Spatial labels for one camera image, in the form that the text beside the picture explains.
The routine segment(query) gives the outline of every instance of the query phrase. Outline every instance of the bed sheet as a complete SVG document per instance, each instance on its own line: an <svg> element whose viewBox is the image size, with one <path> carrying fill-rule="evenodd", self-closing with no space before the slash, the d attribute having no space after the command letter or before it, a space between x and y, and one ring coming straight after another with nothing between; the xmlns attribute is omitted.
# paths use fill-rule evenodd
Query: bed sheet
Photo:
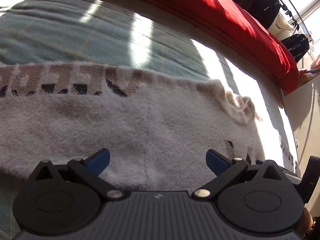
<svg viewBox="0 0 320 240"><path fill-rule="evenodd" d="M297 160L282 92L251 62L193 25L138 0L0 0L0 63L90 61L219 79L250 96ZM23 179L0 174L0 239L19 227L11 212Z"/></svg>

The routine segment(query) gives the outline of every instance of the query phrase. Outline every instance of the red fabric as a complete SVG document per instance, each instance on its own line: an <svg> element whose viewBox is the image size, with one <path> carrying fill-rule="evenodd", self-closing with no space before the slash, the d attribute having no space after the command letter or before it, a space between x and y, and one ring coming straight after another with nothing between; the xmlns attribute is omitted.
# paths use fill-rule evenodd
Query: red fabric
<svg viewBox="0 0 320 240"><path fill-rule="evenodd" d="M286 92L298 86L297 65L286 47L232 0L142 0L168 11L228 45Z"/></svg>

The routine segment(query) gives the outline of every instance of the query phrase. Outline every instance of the bed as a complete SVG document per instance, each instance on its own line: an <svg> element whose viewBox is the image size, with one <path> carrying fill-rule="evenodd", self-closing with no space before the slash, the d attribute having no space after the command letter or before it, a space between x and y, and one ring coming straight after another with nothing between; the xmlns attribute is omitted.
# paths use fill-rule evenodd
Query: bed
<svg viewBox="0 0 320 240"><path fill-rule="evenodd" d="M256 127L263 158L299 173L281 83L230 46L169 12L140 0L0 0L0 37L1 65L87 61L197 82L220 80L234 94L248 96L254 103L263 120ZM266 129L271 130L270 141L264 135ZM12 136L5 133L2 139ZM227 144L236 155L241 150L234 142ZM277 154L268 148L270 144L278 144ZM19 232L11 207L28 175L17 171L19 165L14 164L20 159L4 157L8 152L2 141L0 239L6 240Z"/></svg>

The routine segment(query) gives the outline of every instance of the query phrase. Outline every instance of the ribbed gray panel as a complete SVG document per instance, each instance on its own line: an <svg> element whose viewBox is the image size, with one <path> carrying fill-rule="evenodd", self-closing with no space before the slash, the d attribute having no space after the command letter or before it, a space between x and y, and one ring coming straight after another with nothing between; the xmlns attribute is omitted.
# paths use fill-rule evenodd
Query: ribbed gray panel
<svg viewBox="0 0 320 240"><path fill-rule="evenodd" d="M75 233L47 237L22 232L16 240L245 240L266 239L243 234L225 224L208 202L187 192L132 192L109 202L100 216ZM298 240L295 233L269 237Z"/></svg>

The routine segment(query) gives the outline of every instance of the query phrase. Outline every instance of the metal pin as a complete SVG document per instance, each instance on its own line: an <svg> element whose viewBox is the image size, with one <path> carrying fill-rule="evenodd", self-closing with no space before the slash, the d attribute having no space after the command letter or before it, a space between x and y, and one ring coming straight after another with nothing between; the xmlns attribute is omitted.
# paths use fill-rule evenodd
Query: metal pin
<svg viewBox="0 0 320 240"><path fill-rule="evenodd" d="M197 197L209 197L210 196L210 191L207 189L203 189L203 188L197 189L194 193Z"/></svg>
<svg viewBox="0 0 320 240"><path fill-rule="evenodd" d="M107 192L107 196L110 198L120 198L123 193L120 190L110 190Z"/></svg>

